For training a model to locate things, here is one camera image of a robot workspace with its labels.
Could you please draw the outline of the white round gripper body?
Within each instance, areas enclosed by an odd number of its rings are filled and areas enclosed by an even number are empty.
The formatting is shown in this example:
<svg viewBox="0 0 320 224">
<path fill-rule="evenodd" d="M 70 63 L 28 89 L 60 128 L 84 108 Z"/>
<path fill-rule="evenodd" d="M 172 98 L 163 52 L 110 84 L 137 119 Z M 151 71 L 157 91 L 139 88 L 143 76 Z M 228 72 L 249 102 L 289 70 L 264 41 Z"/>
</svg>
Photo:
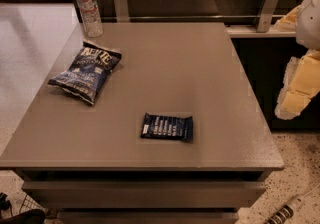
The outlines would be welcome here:
<svg viewBox="0 0 320 224">
<path fill-rule="evenodd" d="M 308 49 L 320 49 L 320 0 L 303 0 L 297 14 L 296 41 Z"/>
</svg>

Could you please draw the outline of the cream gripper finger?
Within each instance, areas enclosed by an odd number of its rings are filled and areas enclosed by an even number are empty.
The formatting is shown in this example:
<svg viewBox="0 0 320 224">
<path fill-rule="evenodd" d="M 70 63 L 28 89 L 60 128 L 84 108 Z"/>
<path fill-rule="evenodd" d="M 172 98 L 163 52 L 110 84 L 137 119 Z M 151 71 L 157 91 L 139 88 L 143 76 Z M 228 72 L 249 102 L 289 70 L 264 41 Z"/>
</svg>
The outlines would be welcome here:
<svg viewBox="0 0 320 224">
<path fill-rule="evenodd" d="M 296 6 L 285 16 L 277 20 L 276 23 L 274 24 L 274 28 L 282 32 L 284 31 L 294 32 L 296 29 L 297 14 L 299 9 L 300 9 L 300 5 Z"/>
<path fill-rule="evenodd" d="M 285 70 L 275 115 L 291 120 L 301 114 L 320 92 L 320 51 L 308 51 L 303 57 L 291 57 Z"/>
</svg>

